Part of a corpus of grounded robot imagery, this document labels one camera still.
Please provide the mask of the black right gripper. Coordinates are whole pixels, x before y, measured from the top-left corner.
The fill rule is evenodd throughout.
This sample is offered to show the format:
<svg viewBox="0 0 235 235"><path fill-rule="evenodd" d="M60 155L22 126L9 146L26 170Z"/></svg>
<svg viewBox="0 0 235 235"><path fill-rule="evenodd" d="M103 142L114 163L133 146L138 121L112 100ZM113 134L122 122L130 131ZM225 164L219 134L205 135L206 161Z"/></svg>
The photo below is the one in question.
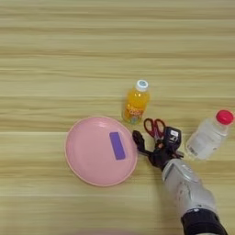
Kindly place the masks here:
<svg viewBox="0 0 235 235"><path fill-rule="evenodd" d="M185 154L181 149L176 148L175 145L169 145L166 142L158 140L153 151L145 150L145 140L141 133L137 130L132 132L132 138L137 146L139 152L146 155L152 166L164 169L166 164L173 159L182 159Z"/></svg>

